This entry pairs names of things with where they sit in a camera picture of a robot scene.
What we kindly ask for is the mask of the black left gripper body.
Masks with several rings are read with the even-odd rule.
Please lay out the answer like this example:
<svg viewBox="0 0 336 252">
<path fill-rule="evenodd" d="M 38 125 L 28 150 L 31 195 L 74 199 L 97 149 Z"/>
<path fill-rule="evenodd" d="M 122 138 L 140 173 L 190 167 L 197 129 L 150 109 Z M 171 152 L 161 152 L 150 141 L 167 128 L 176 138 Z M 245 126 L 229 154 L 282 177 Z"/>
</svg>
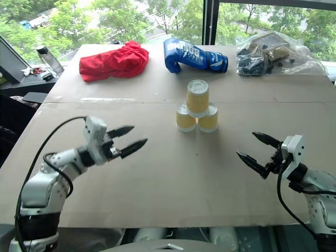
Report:
<svg viewBox="0 0 336 252">
<path fill-rule="evenodd" d="M 107 132 L 103 137 L 102 151 L 108 161 L 118 158 L 121 155 L 121 150 L 114 146 L 114 138 L 119 135 L 113 132 Z"/>
</svg>

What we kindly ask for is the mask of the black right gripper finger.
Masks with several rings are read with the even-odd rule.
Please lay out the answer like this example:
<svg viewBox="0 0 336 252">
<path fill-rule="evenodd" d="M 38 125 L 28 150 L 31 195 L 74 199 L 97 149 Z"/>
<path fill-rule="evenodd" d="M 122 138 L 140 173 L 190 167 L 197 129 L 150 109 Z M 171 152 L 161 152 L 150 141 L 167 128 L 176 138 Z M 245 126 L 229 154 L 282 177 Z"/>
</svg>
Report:
<svg viewBox="0 0 336 252">
<path fill-rule="evenodd" d="M 282 142 L 261 132 L 252 132 L 252 134 L 262 143 L 276 149 L 276 152 L 281 151 Z"/>
<path fill-rule="evenodd" d="M 269 175 L 268 170 L 260 165 L 259 163 L 257 163 L 257 161 L 252 158 L 251 156 L 243 153 L 240 150 L 236 151 L 237 155 L 239 156 L 239 158 L 251 169 L 253 169 L 255 172 L 257 172 L 263 179 L 266 179 L 267 176 Z"/>
</svg>

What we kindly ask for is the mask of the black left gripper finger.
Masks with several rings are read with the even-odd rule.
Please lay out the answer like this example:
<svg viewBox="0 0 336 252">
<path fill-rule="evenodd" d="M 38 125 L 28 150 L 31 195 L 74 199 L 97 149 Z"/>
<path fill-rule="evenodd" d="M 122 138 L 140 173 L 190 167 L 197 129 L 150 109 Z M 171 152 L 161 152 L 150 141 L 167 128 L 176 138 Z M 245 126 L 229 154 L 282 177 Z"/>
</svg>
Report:
<svg viewBox="0 0 336 252">
<path fill-rule="evenodd" d="M 132 129 L 134 129 L 133 125 L 124 125 L 124 126 L 121 126 L 121 127 L 117 128 L 117 129 L 113 129 L 111 131 L 108 131 L 108 135 L 111 138 L 118 138 L 118 137 L 121 137 L 123 135 L 126 135 Z"/>
<path fill-rule="evenodd" d="M 145 139 L 140 139 L 140 140 L 137 140 L 129 144 L 128 146 L 120 150 L 120 157 L 124 159 L 127 156 L 133 154 L 134 152 L 141 149 L 147 143 L 147 141 L 148 141 L 147 138 L 145 138 Z"/>
</svg>

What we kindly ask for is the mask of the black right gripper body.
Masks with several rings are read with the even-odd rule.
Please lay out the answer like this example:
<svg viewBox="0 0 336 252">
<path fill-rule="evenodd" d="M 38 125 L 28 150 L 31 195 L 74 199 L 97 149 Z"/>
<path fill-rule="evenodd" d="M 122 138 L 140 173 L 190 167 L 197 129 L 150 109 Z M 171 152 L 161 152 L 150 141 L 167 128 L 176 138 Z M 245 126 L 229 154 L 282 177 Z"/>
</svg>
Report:
<svg viewBox="0 0 336 252">
<path fill-rule="evenodd" d="M 287 169 L 291 162 L 292 155 L 290 154 L 288 157 L 284 158 L 282 155 L 282 149 L 279 147 L 265 166 L 266 175 L 269 175 L 270 173 L 279 175 Z"/>
</svg>

